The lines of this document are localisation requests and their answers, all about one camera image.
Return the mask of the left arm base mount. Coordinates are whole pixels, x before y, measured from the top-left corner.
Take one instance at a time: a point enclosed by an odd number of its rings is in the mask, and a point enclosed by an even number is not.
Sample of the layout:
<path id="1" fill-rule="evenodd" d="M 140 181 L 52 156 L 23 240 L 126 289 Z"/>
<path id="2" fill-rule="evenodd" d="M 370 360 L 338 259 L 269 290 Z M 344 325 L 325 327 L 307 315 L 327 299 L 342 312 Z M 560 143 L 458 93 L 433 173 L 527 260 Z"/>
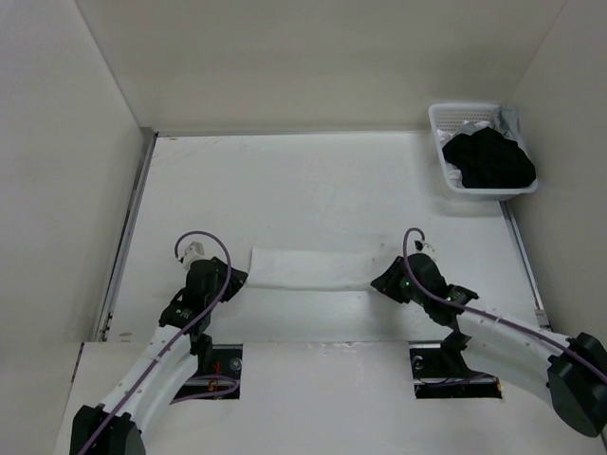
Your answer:
<path id="1" fill-rule="evenodd" d="M 244 346 L 208 341 L 195 352 L 198 354 L 197 370 L 177 391 L 172 404 L 194 399 L 239 399 Z"/>

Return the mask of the white tank top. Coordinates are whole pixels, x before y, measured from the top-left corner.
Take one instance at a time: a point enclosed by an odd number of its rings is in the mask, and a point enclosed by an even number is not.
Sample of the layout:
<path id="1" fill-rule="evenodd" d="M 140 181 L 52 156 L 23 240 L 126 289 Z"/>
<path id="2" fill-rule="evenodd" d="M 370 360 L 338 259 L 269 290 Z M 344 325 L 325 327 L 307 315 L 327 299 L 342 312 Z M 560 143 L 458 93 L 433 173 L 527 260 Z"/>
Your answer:
<path id="1" fill-rule="evenodd" d="M 247 286 L 291 291 L 360 291 L 389 265 L 374 253 L 280 250 L 255 247 Z"/>

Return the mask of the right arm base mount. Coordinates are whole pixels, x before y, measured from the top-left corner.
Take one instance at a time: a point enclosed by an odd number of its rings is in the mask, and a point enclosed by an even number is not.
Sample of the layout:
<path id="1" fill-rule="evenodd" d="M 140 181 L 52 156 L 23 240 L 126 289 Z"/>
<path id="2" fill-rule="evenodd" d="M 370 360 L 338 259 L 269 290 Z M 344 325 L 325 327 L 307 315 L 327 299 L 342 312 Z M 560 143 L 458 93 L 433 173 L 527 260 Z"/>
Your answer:
<path id="1" fill-rule="evenodd" d="M 409 345 L 410 364 L 417 399 L 502 399 L 496 376 L 471 370 L 459 353 L 439 343 Z"/>

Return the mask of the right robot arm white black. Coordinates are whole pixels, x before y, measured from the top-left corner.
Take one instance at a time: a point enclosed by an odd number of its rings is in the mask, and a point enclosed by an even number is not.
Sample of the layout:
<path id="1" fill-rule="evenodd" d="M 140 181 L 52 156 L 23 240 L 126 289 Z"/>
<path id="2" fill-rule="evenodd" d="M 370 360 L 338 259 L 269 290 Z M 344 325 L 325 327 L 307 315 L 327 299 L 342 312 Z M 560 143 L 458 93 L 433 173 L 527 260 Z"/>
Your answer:
<path id="1" fill-rule="evenodd" d="M 606 350 L 595 337 L 563 336 L 482 310 L 477 293 L 447 283 L 424 253 L 396 257 L 371 285 L 450 329 L 439 348 L 447 377 L 494 376 L 541 398 L 583 436 L 606 428 Z"/>

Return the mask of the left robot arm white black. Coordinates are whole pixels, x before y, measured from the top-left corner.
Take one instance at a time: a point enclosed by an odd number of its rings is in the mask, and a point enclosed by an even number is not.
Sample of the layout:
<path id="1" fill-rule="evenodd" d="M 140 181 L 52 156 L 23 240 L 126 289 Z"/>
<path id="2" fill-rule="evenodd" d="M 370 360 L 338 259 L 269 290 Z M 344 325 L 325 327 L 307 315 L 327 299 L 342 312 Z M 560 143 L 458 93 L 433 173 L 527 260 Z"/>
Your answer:
<path id="1" fill-rule="evenodd" d="M 143 454 L 145 437 L 172 404 L 236 398 L 242 351 L 221 349 L 206 330 L 219 302 L 233 298 L 248 274 L 218 258 L 186 262 L 184 286 L 162 311 L 131 370 L 95 406 L 72 420 L 72 454 Z"/>

